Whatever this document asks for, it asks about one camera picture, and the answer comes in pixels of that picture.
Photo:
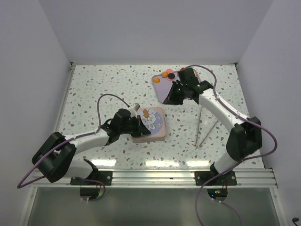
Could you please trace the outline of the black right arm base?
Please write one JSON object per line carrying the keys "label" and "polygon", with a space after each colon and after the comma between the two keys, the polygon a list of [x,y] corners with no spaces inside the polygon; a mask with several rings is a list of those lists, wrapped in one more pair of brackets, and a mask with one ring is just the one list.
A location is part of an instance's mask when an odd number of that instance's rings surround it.
{"label": "black right arm base", "polygon": [[210,170],[195,171],[194,179],[197,186],[236,186],[238,184],[234,171],[219,174],[213,164]]}

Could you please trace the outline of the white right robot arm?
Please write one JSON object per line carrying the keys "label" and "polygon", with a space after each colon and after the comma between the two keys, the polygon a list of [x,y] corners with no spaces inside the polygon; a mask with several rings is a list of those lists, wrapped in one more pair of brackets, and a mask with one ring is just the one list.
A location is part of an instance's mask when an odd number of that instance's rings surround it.
{"label": "white right robot arm", "polygon": [[228,130],[226,152],[210,167],[210,181],[220,185],[226,180],[226,173],[236,167],[244,158],[262,147],[261,122],[241,114],[216,91],[216,83],[199,81],[191,67],[177,71],[176,79],[165,105],[182,105],[185,99],[195,101],[210,111]]}

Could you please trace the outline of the metal serving tongs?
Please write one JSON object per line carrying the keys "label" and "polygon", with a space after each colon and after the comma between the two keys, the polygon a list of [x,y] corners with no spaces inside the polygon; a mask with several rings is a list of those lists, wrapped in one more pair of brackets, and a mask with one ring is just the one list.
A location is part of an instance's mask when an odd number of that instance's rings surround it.
{"label": "metal serving tongs", "polygon": [[197,130],[197,136],[195,141],[195,147],[200,148],[209,135],[209,133],[212,131],[212,129],[215,127],[215,125],[218,122],[218,119],[206,108],[201,107],[201,112],[199,116],[199,124],[198,124],[198,130]]}

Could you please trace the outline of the silver tin lid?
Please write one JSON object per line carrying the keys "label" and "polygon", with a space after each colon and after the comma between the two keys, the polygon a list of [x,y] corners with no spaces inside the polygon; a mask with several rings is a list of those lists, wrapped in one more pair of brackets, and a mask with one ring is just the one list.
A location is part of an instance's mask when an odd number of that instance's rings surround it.
{"label": "silver tin lid", "polygon": [[165,117],[161,107],[140,108],[138,114],[144,126],[150,131],[150,136],[166,136]]}

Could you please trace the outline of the square cookie tin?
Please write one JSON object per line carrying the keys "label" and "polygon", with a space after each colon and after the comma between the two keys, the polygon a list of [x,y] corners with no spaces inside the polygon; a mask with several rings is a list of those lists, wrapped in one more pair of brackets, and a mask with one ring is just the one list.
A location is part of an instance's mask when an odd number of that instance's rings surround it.
{"label": "square cookie tin", "polygon": [[148,143],[148,142],[157,142],[164,141],[164,137],[155,137],[155,136],[144,136],[144,137],[132,137],[133,143]]}

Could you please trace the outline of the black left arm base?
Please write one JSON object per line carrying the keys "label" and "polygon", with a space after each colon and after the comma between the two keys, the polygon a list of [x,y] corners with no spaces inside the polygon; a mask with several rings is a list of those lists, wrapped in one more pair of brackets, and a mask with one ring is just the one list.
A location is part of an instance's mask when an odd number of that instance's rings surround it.
{"label": "black left arm base", "polygon": [[110,186],[112,178],[112,171],[94,171],[86,179],[72,177],[70,184],[73,186]]}

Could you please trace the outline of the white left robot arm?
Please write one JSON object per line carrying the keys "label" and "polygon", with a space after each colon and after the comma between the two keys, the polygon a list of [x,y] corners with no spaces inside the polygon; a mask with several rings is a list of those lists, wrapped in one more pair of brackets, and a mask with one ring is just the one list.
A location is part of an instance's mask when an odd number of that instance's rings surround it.
{"label": "white left robot arm", "polygon": [[81,178],[87,185],[92,185],[98,179],[97,167],[89,160],[76,161],[73,157],[92,148],[108,146],[124,134],[144,137],[151,132],[137,111],[119,109],[95,131],[73,136],[52,133],[33,156],[32,163],[51,183],[70,177]]}

